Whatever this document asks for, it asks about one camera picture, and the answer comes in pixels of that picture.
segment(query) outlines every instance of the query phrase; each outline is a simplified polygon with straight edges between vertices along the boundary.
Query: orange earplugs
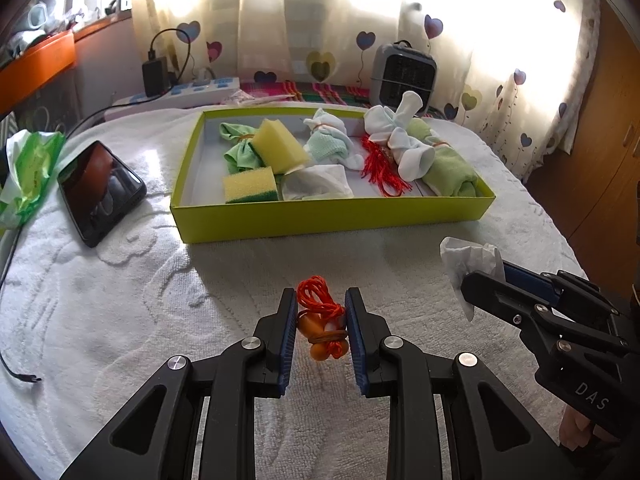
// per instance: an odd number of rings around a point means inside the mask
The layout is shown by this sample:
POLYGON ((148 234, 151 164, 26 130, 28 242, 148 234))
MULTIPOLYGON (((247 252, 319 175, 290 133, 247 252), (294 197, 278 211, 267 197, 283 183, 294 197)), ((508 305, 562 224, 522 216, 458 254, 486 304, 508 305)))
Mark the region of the orange earplugs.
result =
POLYGON ((297 296, 298 303, 305 307, 298 313, 298 330, 311 343, 311 357, 324 361, 329 356, 339 359, 345 355, 349 344, 344 329, 344 307, 335 303, 324 278, 312 276, 300 282, 297 296))

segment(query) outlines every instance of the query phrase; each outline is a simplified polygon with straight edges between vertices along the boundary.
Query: cardboard box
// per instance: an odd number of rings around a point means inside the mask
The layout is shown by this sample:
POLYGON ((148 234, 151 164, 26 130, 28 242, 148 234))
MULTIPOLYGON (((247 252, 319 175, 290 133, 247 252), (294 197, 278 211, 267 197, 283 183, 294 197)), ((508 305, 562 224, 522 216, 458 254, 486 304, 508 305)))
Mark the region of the cardboard box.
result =
MULTIPOLYGON (((220 123, 258 127, 264 118, 279 119, 304 143, 309 129, 302 122, 317 107, 301 103, 287 107, 226 108, 202 113, 188 143, 174 192, 171 212, 185 243, 348 231, 412 224, 478 220, 495 199, 479 180, 479 197, 428 196, 421 182, 398 198, 380 195, 378 187, 348 171, 356 198, 225 204, 222 179, 228 174, 223 153, 231 143, 220 137, 220 123)), ((366 110, 330 110, 340 117, 350 137, 364 133, 366 110)))

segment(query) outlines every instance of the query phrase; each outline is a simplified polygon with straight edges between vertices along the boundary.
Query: human hand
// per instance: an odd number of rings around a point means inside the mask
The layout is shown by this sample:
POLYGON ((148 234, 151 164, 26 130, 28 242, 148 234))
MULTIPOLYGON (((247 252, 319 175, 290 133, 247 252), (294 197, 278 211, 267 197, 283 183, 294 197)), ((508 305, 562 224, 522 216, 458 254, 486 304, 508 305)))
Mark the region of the human hand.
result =
POLYGON ((571 406, 564 407, 562 422, 560 422, 560 444, 574 451, 578 446, 586 446, 591 435, 604 442, 617 442, 618 440, 600 426, 592 426, 591 421, 583 414, 574 410, 571 406))

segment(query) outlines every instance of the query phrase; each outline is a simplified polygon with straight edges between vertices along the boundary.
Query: space heater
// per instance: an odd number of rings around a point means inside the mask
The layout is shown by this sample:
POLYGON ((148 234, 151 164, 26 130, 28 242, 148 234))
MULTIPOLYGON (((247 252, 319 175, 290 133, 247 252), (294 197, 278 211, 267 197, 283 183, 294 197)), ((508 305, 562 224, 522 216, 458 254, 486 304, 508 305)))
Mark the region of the space heater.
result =
POLYGON ((436 80, 436 62, 431 56, 415 50, 408 41, 378 47, 373 60, 369 101, 396 110, 402 94, 413 90, 422 99, 424 113, 436 80))

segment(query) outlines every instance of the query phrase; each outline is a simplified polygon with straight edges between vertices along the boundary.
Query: white tissue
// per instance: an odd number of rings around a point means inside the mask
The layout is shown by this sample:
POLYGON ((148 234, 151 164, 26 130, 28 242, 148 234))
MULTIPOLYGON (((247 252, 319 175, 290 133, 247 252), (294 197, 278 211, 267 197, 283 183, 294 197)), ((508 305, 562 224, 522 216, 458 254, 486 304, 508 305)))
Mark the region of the white tissue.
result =
POLYGON ((491 244, 480 245, 447 237, 440 243, 440 257, 462 310, 467 320, 471 321, 474 318, 474 306, 465 301, 460 291, 462 278, 474 270, 482 270, 493 278, 505 281, 500 251, 491 244))
POLYGON ((353 198, 344 167, 321 164, 287 173, 280 183, 283 200, 353 198))

